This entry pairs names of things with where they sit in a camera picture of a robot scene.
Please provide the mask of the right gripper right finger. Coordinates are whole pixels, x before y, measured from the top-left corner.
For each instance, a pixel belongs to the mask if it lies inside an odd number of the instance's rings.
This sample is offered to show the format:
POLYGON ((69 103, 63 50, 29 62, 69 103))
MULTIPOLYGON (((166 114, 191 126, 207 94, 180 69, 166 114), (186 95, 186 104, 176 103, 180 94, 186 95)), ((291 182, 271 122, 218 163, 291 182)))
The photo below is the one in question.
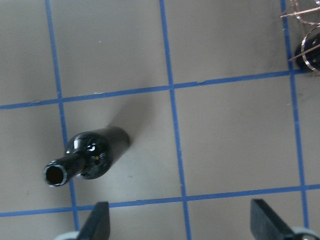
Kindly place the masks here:
POLYGON ((250 231, 255 240, 300 239, 263 199, 250 201, 250 231))

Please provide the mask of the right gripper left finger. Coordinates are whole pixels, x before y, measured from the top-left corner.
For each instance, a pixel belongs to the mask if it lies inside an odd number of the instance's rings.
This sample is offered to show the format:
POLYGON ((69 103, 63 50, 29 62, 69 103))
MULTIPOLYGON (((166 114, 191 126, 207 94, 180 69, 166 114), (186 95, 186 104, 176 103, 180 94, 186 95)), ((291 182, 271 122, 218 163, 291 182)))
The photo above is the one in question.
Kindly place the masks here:
POLYGON ((80 240, 108 240, 110 238, 109 203, 95 204, 86 222, 79 232, 80 240))

